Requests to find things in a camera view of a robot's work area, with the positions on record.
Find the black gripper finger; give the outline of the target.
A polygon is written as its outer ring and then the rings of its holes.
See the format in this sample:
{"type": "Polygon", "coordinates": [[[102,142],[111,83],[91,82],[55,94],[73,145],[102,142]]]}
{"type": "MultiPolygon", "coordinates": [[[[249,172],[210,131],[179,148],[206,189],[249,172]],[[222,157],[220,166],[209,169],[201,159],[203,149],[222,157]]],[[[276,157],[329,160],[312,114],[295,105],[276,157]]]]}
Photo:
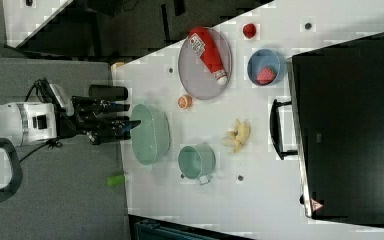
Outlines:
{"type": "Polygon", "coordinates": [[[105,107],[106,112],[123,112],[123,111],[128,111],[130,109],[129,104],[109,104],[105,107]]]}
{"type": "Polygon", "coordinates": [[[116,120],[112,122],[113,129],[119,134],[124,134],[125,132],[129,132],[130,130],[138,127],[140,124],[141,124],[140,120],[133,120],[133,121],[116,120]]]}

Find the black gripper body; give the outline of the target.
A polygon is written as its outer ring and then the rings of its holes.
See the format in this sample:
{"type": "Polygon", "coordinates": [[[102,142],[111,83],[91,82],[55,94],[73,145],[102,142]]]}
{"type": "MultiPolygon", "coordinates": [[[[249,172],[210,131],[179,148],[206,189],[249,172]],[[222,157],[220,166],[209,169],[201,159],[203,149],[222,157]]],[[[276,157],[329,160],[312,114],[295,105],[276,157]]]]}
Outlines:
{"type": "Polygon", "coordinates": [[[55,103],[59,139],[85,135],[92,145],[109,143],[115,139],[114,122],[109,117],[104,117],[104,114],[115,113],[117,103],[80,96],[73,96],[69,103],[69,106],[55,103]]]}

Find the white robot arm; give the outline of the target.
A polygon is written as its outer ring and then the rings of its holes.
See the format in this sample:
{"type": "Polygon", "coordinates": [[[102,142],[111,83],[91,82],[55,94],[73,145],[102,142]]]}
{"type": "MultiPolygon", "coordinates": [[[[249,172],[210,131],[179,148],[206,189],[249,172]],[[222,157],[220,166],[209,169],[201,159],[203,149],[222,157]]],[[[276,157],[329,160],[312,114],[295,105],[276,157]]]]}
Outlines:
{"type": "Polygon", "coordinates": [[[36,145],[85,135],[93,145],[130,138],[139,120],[122,116],[130,108],[99,98],[74,96],[68,108],[58,102],[0,105],[0,138],[15,146],[36,145]]]}

